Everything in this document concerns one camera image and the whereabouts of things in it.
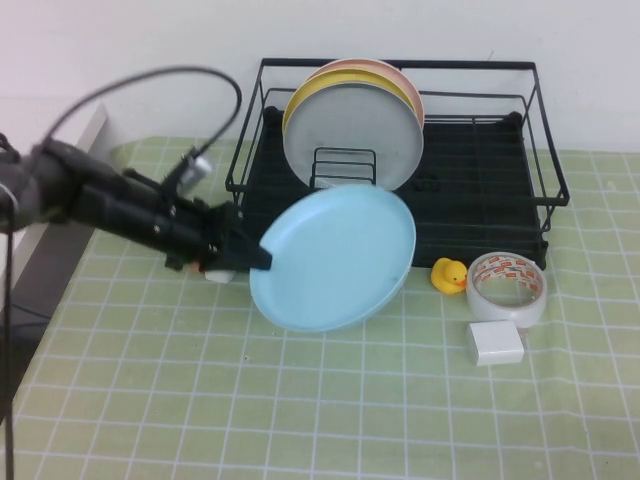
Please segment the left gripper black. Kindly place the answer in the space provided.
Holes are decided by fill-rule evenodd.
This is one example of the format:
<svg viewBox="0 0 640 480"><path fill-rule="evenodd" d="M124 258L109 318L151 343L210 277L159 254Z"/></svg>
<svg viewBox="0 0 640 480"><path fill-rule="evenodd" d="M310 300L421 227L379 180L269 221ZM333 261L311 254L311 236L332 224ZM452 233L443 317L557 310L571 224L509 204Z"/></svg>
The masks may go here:
<svg viewBox="0 0 640 480"><path fill-rule="evenodd" d="M222 270L271 268L272 255L246 232L232 228L239 225L241 214L231 201L211 206L198 198L152 192L148 202L152 211L148 247L165 255L167 268L181 271L217 259Z"/></svg>

